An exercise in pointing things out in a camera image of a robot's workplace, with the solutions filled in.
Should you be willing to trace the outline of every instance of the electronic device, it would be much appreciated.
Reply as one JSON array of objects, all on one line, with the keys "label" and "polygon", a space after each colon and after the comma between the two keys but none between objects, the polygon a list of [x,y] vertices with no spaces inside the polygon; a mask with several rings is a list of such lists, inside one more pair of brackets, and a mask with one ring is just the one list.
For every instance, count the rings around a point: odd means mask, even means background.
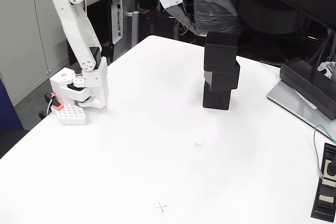
[{"label": "electronic device", "polygon": [[167,12],[137,9],[139,12],[139,42],[156,35],[168,39],[179,39],[179,22]]}]

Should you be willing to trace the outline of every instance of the cabinet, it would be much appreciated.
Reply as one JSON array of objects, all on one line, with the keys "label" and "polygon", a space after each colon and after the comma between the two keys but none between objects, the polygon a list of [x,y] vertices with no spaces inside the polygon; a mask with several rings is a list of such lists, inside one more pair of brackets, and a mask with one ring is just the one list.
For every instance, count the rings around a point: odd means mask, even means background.
[{"label": "cabinet", "polygon": [[51,0],[1,0],[0,76],[13,105],[67,64]]}]

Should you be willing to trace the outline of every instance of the white table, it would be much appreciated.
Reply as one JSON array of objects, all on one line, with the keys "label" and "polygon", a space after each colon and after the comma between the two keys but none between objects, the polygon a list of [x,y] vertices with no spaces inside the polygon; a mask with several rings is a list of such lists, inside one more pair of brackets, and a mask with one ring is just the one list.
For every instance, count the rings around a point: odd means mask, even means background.
[{"label": "white table", "polygon": [[0,159],[0,223],[322,223],[313,128],[266,99],[279,69],[237,57],[230,109],[205,109],[203,53],[149,37],[87,126],[38,124]]}]

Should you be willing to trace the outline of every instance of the black connector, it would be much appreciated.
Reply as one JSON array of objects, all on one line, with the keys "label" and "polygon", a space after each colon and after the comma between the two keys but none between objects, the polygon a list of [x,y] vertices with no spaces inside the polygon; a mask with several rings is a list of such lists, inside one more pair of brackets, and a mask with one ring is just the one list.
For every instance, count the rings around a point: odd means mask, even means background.
[{"label": "black connector", "polygon": [[328,165],[327,173],[330,176],[336,175],[336,157],[331,161],[331,163]]}]

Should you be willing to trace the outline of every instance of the blue chair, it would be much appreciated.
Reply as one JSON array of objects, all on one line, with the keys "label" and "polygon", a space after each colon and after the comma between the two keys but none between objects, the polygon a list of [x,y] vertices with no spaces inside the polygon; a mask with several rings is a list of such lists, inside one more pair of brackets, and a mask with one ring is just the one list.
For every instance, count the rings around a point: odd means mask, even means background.
[{"label": "blue chair", "polygon": [[0,80],[0,158],[27,134]]}]

